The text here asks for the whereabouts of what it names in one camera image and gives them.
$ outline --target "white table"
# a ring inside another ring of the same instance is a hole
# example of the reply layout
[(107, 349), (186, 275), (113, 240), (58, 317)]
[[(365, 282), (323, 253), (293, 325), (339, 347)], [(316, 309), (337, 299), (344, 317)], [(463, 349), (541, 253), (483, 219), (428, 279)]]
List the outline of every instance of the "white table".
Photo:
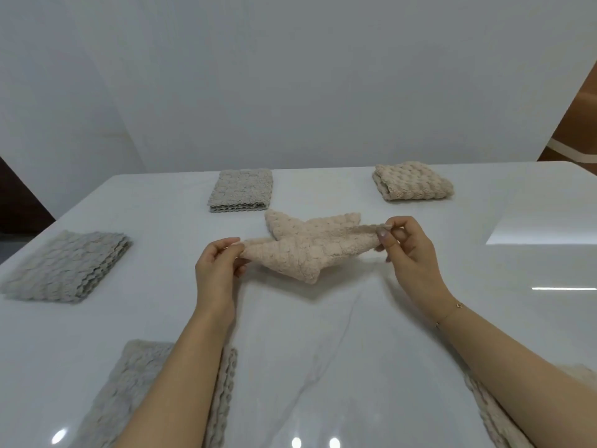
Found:
[[(359, 211), (363, 223), (413, 215), (459, 299), (548, 360), (597, 368), (597, 292), (531, 289), (597, 287), (595, 176), (562, 162), (433, 168), (454, 183), (451, 200), (387, 203), (372, 168), (278, 170), (271, 207)], [(0, 446), (50, 446), (66, 428), (56, 446), (67, 447), (128, 340), (176, 340), (205, 244), (267, 234), (263, 212), (209, 213), (216, 179), (114, 177), (0, 267), (2, 279), (63, 229), (135, 242), (78, 305), (0, 301)], [(366, 253), (315, 286), (252, 268), (226, 446), (492, 446), (457, 362), (407, 311), (383, 258)]]

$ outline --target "thin chain bracelet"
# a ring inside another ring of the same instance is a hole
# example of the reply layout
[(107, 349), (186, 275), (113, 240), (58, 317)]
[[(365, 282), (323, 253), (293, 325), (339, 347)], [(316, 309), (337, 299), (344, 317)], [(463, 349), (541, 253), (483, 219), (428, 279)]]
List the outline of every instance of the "thin chain bracelet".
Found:
[(460, 303), (460, 302), (456, 303), (456, 308), (454, 308), (454, 309), (453, 309), (452, 311), (450, 311), (450, 312), (449, 312), (449, 313), (448, 313), (446, 316), (444, 316), (444, 317), (443, 317), (443, 318), (441, 318), (439, 321), (437, 321), (437, 322), (435, 323), (435, 328), (436, 328), (436, 329), (439, 329), (439, 324), (440, 324), (440, 323), (444, 322), (444, 321), (445, 321), (445, 320), (446, 320), (446, 319), (447, 319), (449, 316), (451, 316), (451, 315), (452, 315), (452, 313), (453, 313), (454, 311), (456, 311), (457, 309), (459, 309), (459, 308), (462, 308), (462, 307), (463, 307), (462, 303)]

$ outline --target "gray wall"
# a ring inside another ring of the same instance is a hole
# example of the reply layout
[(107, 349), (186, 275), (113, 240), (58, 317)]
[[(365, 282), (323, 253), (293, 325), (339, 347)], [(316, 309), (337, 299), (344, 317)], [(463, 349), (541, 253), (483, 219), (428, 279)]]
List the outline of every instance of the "gray wall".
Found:
[(0, 156), (54, 217), (145, 171), (63, 0), (2, 0)]
[(67, 0), (149, 171), (533, 161), (597, 0)]

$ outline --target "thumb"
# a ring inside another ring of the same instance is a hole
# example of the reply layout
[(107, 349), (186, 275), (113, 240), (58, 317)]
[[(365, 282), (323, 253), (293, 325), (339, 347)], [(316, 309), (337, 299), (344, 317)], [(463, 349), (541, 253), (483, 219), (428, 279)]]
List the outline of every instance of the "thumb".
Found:
[(225, 266), (229, 265), (230, 267), (233, 267), (235, 259), (238, 258), (244, 250), (244, 244), (231, 245), (230, 247), (226, 248), (221, 255), (218, 256), (215, 262)]
[(383, 248), (386, 249), (387, 256), (394, 266), (397, 266), (398, 263), (407, 258), (406, 253), (404, 253), (396, 238), (387, 229), (383, 227), (377, 228), (377, 237), (379, 237), (379, 241), (383, 245)]

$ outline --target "textured fabric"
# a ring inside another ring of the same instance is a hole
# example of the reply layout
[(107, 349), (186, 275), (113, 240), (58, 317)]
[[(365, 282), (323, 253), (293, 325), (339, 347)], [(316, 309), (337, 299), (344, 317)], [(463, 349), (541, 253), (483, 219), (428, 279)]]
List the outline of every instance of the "textured fabric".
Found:
[[(597, 374), (586, 366), (559, 366), (559, 368), (597, 391)], [(470, 374), (465, 376), (465, 382), (474, 394), (481, 419), (497, 448), (534, 448), (534, 445), (480, 382)]]
[(317, 282), (321, 269), (377, 247), (376, 229), (383, 226), (359, 225), (358, 213), (302, 222), (267, 210), (265, 221), (274, 238), (243, 241), (241, 256), (309, 284)]
[(211, 212), (259, 211), (272, 197), (271, 170), (224, 170), (210, 196)]
[(440, 199), (454, 194), (452, 182), (420, 162), (377, 165), (373, 180), (383, 198)]
[[(145, 398), (173, 346), (173, 343), (129, 341), (110, 372), (108, 382), (83, 418), (70, 448), (111, 448)], [(219, 447), (224, 440), (236, 355), (236, 349), (228, 346), (222, 352), (204, 448)]]
[(122, 233), (63, 231), (26, 258), (0, 292), (11, 299), (79, 303), (131, 245)]

